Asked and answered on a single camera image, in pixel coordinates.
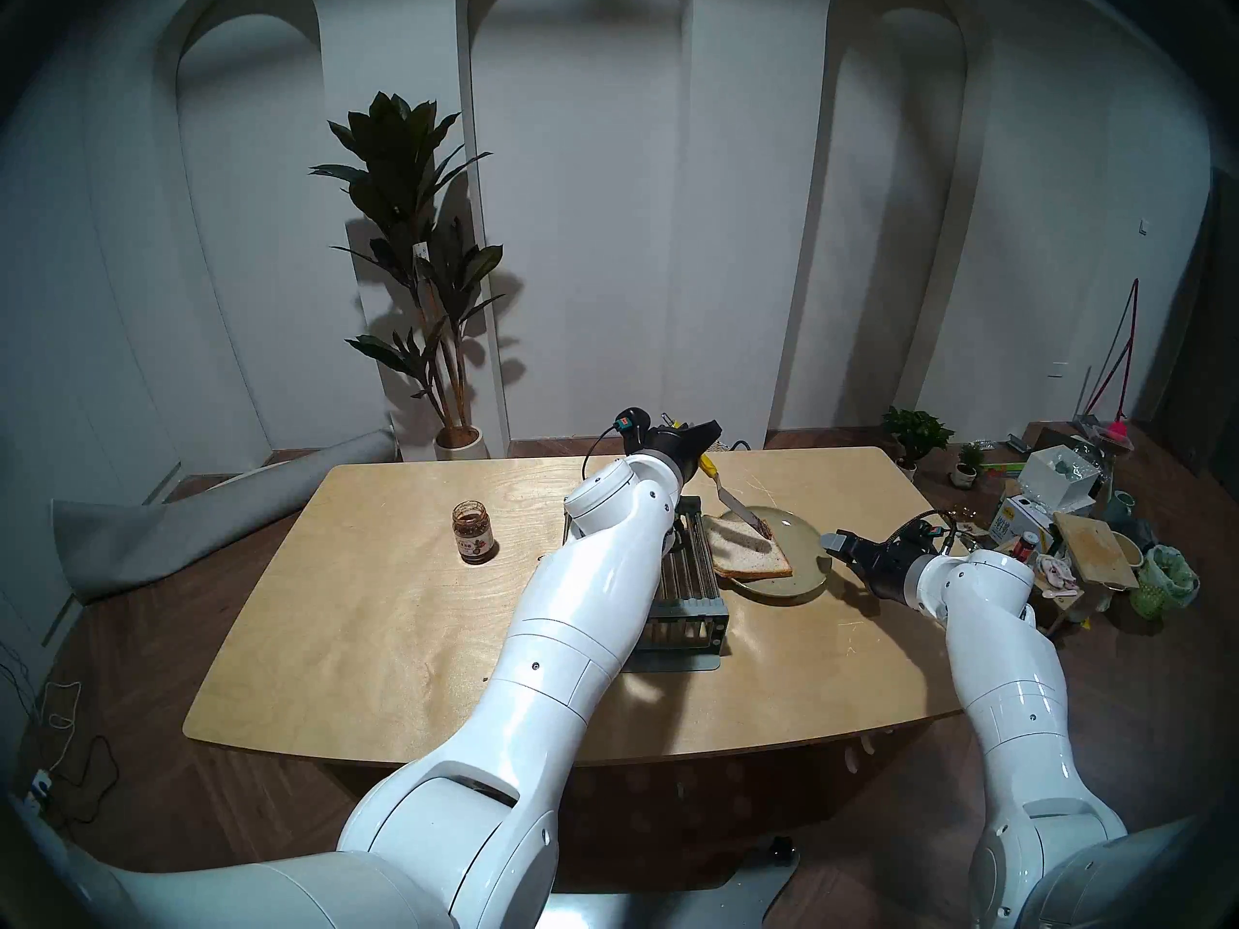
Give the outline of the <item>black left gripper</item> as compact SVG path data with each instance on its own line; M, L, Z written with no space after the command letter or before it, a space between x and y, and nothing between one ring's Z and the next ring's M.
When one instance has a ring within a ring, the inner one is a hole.
M696 425L652 425L641 431L636 453L658 455L675 468L681 479L693 479L701 457L719 441L721 425L707 421Z

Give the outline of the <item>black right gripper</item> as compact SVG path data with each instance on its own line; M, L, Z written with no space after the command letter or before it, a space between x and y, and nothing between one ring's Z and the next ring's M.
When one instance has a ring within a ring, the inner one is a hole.
M873 543L852 531L838 530L820 536L820 546L831 555L856 555L856 575L877 598L917 603L917 581L929 559L929 541L895 538Z

